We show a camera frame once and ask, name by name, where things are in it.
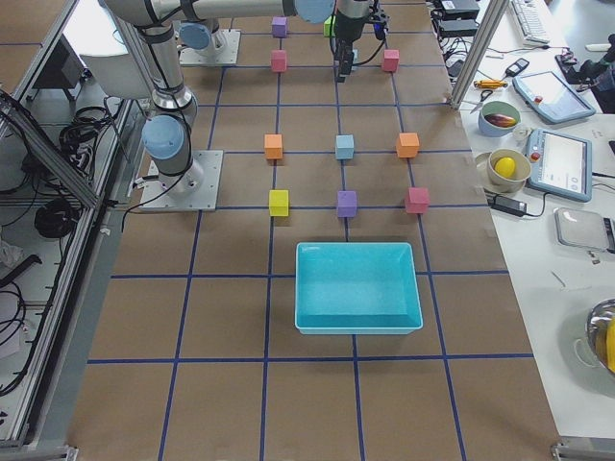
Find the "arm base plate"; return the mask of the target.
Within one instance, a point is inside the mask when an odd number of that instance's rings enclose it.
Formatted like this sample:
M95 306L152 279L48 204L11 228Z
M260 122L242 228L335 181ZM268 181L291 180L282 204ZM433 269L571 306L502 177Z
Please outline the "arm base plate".
M216 209L224 153L221 150L195 150L192 166L170 192L174 181L162 175L144 184L141 207L148 211L214 211Z
M188 28L179 32L182 43L180 63L182 66L229 66L235 65L241 33L237 29L218 29L212 33L208 28Z

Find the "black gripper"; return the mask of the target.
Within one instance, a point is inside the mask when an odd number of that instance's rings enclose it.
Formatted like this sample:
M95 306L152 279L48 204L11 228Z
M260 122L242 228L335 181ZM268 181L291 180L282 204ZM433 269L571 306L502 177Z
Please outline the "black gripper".
M353 42L346 39L337 39L334 45L334 55L338 66L343 67L342 70L340 68L336 69L336 81L342 84L345 82L345 77L352 73L352 66L355 60Z

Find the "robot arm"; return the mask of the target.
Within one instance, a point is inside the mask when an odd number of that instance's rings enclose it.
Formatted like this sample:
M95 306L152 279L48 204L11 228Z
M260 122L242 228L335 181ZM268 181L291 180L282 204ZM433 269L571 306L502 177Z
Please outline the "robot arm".
M113 16L130 24L140 39L146 72L152 82L156 114L146 121L141 142L158 168L159 200L173 205L217 196L219 176L210 176L200 152L192 149L197 101L185 85L174 20L201 25L227 17L307 16L304 1L108 1Z
M330 47L336 62L335 80L344 83L354 66L354 43L376 12L377 1L283 1L286 15L295 15L307 23L324 23L331 18L333 32Z

